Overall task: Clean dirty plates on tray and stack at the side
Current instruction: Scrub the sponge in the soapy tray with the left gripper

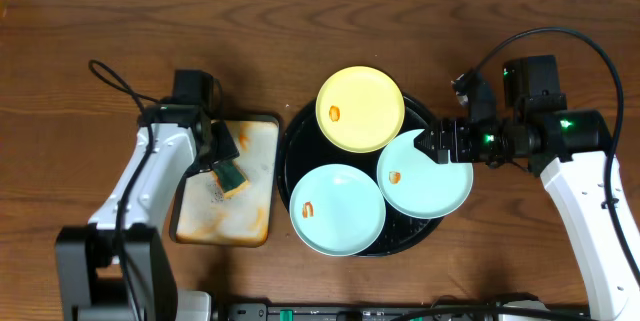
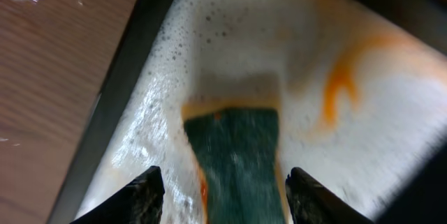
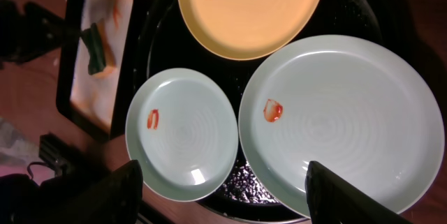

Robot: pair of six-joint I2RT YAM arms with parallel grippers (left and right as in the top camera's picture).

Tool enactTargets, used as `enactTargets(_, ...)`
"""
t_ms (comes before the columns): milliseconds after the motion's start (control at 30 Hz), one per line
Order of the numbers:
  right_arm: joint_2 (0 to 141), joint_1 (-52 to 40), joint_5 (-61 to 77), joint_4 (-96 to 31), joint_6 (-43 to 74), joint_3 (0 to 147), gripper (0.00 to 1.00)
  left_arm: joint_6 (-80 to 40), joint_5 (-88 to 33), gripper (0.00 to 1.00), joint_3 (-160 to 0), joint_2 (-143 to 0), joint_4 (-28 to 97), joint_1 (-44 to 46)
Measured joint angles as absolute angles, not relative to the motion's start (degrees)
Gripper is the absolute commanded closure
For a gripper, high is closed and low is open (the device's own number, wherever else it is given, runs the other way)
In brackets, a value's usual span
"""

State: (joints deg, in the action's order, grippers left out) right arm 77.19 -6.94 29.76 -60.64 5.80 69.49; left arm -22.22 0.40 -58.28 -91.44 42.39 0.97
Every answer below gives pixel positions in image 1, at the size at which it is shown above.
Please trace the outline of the green yellow sponge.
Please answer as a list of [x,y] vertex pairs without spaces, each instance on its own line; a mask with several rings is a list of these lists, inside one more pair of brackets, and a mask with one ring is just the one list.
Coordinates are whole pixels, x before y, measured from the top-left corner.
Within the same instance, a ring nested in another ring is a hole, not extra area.
[[212,174],[225,199],[234,197],[250,185],[247,176],[234,161],[217,164],[212,169]]

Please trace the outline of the yellow plate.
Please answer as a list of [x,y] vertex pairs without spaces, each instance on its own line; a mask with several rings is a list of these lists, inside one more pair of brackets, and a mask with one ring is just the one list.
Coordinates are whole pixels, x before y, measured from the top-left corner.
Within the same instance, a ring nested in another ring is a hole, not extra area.
[[383,148],[399,133],[405,102],[386,73],[351,66],[324,82],[315,115],[322,134],[333,145],[352,153],[369,153]]

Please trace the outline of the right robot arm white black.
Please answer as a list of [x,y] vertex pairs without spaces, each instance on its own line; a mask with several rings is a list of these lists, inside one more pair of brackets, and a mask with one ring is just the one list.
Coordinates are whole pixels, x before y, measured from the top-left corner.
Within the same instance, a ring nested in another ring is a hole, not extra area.
[[623,232],[637,255],[639,231],[622,189],[619,165],[605,169],[612,135],[602,115],[568,108],[552,55],[506,62],[503,82],[512,118],[498,118],[490,86],[468,72],[453,83],[467,117],[432,123],[415,138],[415,148],[438,164],[499,167],[526,160],[528,171],[541,180],[561,216],[591,317],[638,319],[639,286],[616,232]]

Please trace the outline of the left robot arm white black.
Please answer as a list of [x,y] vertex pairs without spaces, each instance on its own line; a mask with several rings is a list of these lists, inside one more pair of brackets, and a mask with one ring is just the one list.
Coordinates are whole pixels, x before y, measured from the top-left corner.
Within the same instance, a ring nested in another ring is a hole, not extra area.
[[226,123],[196,106],[161,105],[139,119],[134,153],[84,226],[55,242],[66,320],[210,320],[214,299],[176,284],[161,233],[181,182],[238,156]]

